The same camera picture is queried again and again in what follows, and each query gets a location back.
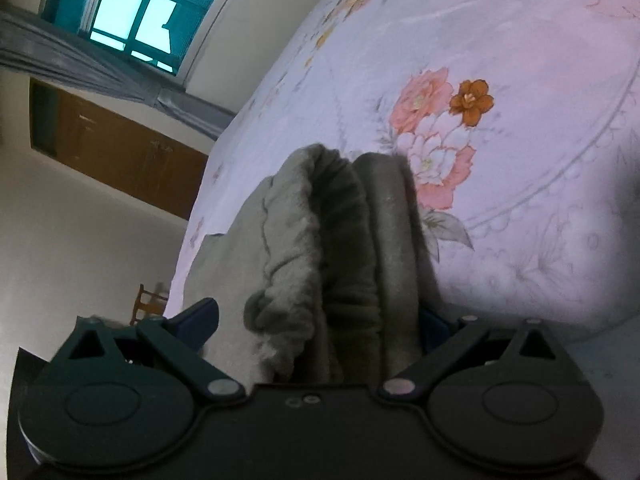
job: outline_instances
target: gray curtain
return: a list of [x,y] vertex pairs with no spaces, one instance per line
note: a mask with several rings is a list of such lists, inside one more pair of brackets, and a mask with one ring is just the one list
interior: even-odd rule
[[234,118],[134,59],[121,59],[31,12],[6,5],[0,7],[0,66],[151,106],[211,139],[217,139]]

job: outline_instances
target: bed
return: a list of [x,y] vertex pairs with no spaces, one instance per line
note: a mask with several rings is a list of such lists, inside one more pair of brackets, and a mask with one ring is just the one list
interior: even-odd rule
[[640,0],[322,0],[215,144],[206,234],[295,149],[401,153],[449,303],[593,335],[640,298]]

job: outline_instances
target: gray towel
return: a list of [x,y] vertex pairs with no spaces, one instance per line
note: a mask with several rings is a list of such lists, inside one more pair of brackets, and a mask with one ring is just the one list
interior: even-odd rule
[[209,296],[220,306],[205,359],[249,388],[375,384],[411,364],[420,349],[406,196],[390,157],[352,165],[321,145],[294,152],[194,260],[184,305]]

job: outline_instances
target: wooden door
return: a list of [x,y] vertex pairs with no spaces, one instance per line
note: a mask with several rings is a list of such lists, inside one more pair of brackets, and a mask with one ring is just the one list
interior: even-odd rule
[[139,200],[188,219],[207,162],[206,155],[141,124],[53,87],[32,82],[32,146],[39,148],[34,126],[34,88],[54,92],[58,108],[54,147],[43,150]]

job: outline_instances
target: screw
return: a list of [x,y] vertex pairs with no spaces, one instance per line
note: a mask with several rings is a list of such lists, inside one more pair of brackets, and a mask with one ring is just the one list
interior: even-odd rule
[[320,402],[322,402],[322,399],[317,395],[305,395],[304,397],[302,397],[302,400],[304,400],[307,404],[319,404]]
[[240,391],[240,384],[236,383],[233,379],[216,379],[209,383],[207,390],[217,397],[228,397]]
[[285,400],[284,403],[290,408],[302,407],[302,399],[299,399],[298,397],[289,397],[289,399]]
[[388,394],[408,395],[415,390],[415,383],[409,379],[389,379],[382,386]]

